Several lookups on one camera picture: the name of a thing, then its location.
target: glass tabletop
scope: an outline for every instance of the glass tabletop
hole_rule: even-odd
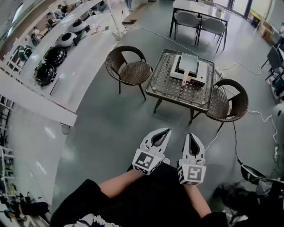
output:
[[[173,8],[199,13],[227,22],[231,20],[232,15],[231,12],[225,9],[218,11],[217,8],[220,8],[220,6],[210,6],[204,4],[203,2],[194,2],[188,0],[175,0],[173,3]]]
[[[214,63],[198,57],[198,61],[208,64],[205,85],[200,87],[192,82],[186,82],[185,86],[181,86],[182,80],[171,77],[170,72],[176,55],[182,54],[182,52],[164,49],[146,86],[146,93],[205,113],[209,110],[212,96]]]

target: metal table frame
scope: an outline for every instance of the metal table frame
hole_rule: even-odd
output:
[[[160,94],[157,94],[157,93],[149,90],[149,88],[151,87],[151,81],[153,79],[154,80],[157,79],[157,78],[154,78],[154,76],[158,77],[158,73],[159,73],[159,71],[160,71],[160,69],[162,67],[162,66],[159,67],[159,64],[160,64],[161,59],[162,59],[162,57],[163,57],[163,55],[165,53],[173,53],[173,54],[179,54],[179,55],[183,54],[182,52],[173,51],[173,50],[169,50],[169,49],[164,49],[163,52],[161,53],[161,56],[160,56],[156,66],[155,66],[155,69],[154,69],[154,71],[152,73],[152,76],[151,76],[150,80],[148,81],[148,83],[146,85],[146,93],[149,96],[153,96],[153,97],[158,98],[158,101],[157,101],[156,106],[154,108],[154,113],[156,112],[157,108],[159,107],[159,105],[161,104],[161,102],[163,100],[168,101],[168,102],[172,102],[172,103],[175,103],[175,104],[178,104],[180,106],[184,106],[184,107],[190,108],[190,116],[191,116],[191,118],[193,118],[195,110],[198,111],[198,112],[206,113],[209,110],[209,106],[210,106],[210,102],[211,102],[211,94],[212,94],[212,90],[213,90],[213,82],[214,82],[213,78],[214,78],[214,70],[215,70],[214,69],[215,68],[214,62],[198,57],[198,59],[202,59],[204,61],[212,63],[212,66],[213,66],[213,75],[212,75],[212,79],[211,79],[211,82],[210,82],[211,87],[210,87],[210,91],[209,91],[210,92],[210,96],[209,96],[209,100],[208,100],[209,104],[208,104],[208,108],[207,109],[203,109],[203,108],[201,108],[199,106],[194,106],[192,104],[188,104],[188,103],[185,103],[185,102],[180,102],[180,101],[178,101],[178,100],[176,100],[174,98],[170,98],[170,97],[167,97],[167,96],[164,96],[164,95],[160,95]]]

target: brown rattan chair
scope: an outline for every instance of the brown rattan chair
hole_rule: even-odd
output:
[[[238,90],[239,93],[228,99],[224,90],[220,88],[221,86],[226,85],[232,86],[233,88]],[[243,117],[248,110],[248,106],[249,98],[243,86],[234,80],[223,79],[218,81],[213,87],[211,103],[206,116],[213,120],[222,122],[221,126],[218,129],[219,132],[225,122],[236,121]],[[189,123],[191,124],[192,120],[199,114],[200,112],[197,113]]]
[[[131,51],[140,57],[140,61],[127,63],[122,52]],[[152,68],[146,63],[143,53],[136,47],[121,46],[112,50],[106,57],[106,69],[108,73],[118,81],[119,93],[120,83],[135,86],[138,85],[144,99],[145,94],[141,84],[145,82],[152,73]]]

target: black sleeve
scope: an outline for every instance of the black sleeve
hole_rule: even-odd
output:
[[[74,224],[80,218],[94,213],[109,200],[94,181],[87,179],[60,204],[51,217],[50,226]]]
[[[201,226],[212,226],[212,225],[216,225],[218,227],[227,227],[228,222],[227,222],[226,213],[215,212],[208,214],[201,219]]]

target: white device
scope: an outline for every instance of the white device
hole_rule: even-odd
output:
[[[83,38],[87,35],[85,31],[87,26],[88,24],[86,22],[78,19],[68,28],[68,31],[80,35],[81,38]]]
[[[201,184],[204,180],[206,166],[205,149],[197,136],[192,133],[186,135],[182,151],[182,159],[178,162],[178,176],[181,184]]]
[[[149,133],[136,150],[132,161],[133,168],[150,175],[165,159],[164,151],[172,131],[169,128]]]
[[[184,65],[187,65],[185,70],[189,72],[186,80],[203,87],[206,84],[208,64],[199,61],[198,58],[193,55],[176,55],[170,76],[183,80],[185,73],[183,69],[185,68]]]
[[[74,46],[73,39],[77,37],[76,34],[72,32],[67,32],[59,36],[55,45],[63,47],[65,50],[70,50]]]

